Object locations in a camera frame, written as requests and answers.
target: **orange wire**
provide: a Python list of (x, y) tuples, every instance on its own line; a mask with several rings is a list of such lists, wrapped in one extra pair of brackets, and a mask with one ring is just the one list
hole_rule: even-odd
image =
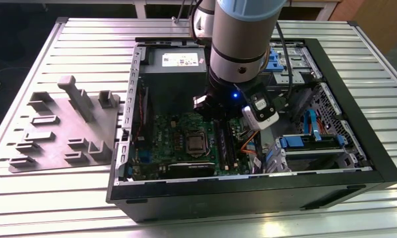
[(246, 144), (250, 142), (250, 140), (253, 139), (253, 137), (256, 136), (257, 133), (258, 133), (258, 131), (253, 132), (253, 134), (250, 135), (250, 138), (246, 139), (244, 145), (241, 146), (240, 151), (241, 151), (242, 153), (250, 153), (250, 154), (254, 154), (254, 155), (256, 155), (256, 152), (254, 152), (254, 151), (245, 150), (244, 148), (245, 148)]
[(256, 152), (254, 151), (250, 151), (250, 150), (241, 150), (242, 153), (250, 153), (253, 155), (256, 155)]
[(253, 137), (254, 137), (254, 135), (257, 134), (257, 132), (258, 132), (258, 131), (256, 131), (256, 132), (252, 134), (250, 138), (248, 138), (248, 140), (245, 141), (244, 145), (241, 146), (241, 150), (244, 150), (246, 144), (250, 142), (250, 140), (253, 139)]

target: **wooden cabinet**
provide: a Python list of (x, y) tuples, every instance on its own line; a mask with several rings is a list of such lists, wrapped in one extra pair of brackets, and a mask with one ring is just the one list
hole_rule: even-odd
[(342, 0), (330, 21), (356, 21), (385, 54), (397, 44), (397, 0)]

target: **gray fixture plate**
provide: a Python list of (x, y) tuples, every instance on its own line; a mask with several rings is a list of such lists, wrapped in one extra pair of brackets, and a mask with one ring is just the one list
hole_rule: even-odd
[[(114, 99), (118, 105), (120, 97), (114, 95)], [(24, 153), (24, 155), (34, 159), (36, 163), (28, 167), (16, 168), (9, 166), (9, 171), (12, 173), (106, 165), (110, 163), (110, 157), (106, 160), (94, 160), (88, 154), (88, 148), (73, 150), (68, 146), (68, 139), (73, 138), (85, 138), (88, 142), (93, 142), (96, 147), (100, 147), (100, 143), (104, 140), (108, 148), (113, 151), (118, 107), (101, 109), (98, 96), (92, 96), (90, 100), (93, 103), (90, 110), (93, 112), (96, 121), (89, 123), (85, 123), (80, 113), (73, 109), (68, 98), (58, 98), (54, 99), (53, 102), (46, 103), (50, 111), (38, 112), (34, 117), (56, 115), (60, 119), (60, 122), (57, 124), (45, 124), (37, 126), (33, 126), (29, 123), (24, 129), (24, 137), (26, 133), (49, 131), (54, 133), (56, 137), (50, 140), (36, 141), (36, 144), (41, 148), (40, 151)], [(64, 159), (65, 154), (73, 154), (77, 151), (84, 153), (88, 161), (69, 164)]]

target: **metal worktable surface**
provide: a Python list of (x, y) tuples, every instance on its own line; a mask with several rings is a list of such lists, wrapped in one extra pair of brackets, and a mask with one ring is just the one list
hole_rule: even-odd
[[(317, 38), (397, 165), (397, 72), (360, 28), (345, 22), (282, 21), (285, 37)], [(125, 98), (136, 36), (188, 36), (169, 19), (76, 19), (56, 23), (0, 126), (0, 236), (85, 237), (397, 237), (397, 185), (329, 209), (136, 224), (105, 203), (109, 166), (25, 174), (8, 172), (13, 144), (33, 109), (33, 91), (64, 96), (72, 74), (89, 95)]]

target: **floor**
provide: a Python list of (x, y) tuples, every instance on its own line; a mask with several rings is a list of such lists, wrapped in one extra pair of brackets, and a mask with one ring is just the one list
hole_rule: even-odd
[[(25, 67), (30, 67), (33, 64), (56, 18), (62, 15), (74, 17), (136, 17), (134, 8), (130, 5), (106, 7), (104, 11), (98, 5), (85, 10), (85, 5), (76, 4), (72, 4), (69, 9), (61, 7), (60, 4), (52, 4), (48, 6), (46, 11), (38, 6), (32, 8), (30, 5), (22, 5), (21, 8), (25, 8), (22, 9), (24, 12), (28, 8), (30, 13), (24, 15), (22, 21), (18, 20), (17, 23), (5, 22), (4, 24), (12, 27), (12, 30), (2, 32), (0, 35), (0, 123), (25, 80), (29, 71)], [(153, 18), (162, 17), (162, 12), (158, 9), (152, 12), (154, 12)], [(165, 14), (173, 15), (173, 12), (177, 12), (177, 9), (165, 12)], [(386, 54), (386, 58), (397, 70), (397, 47)]]

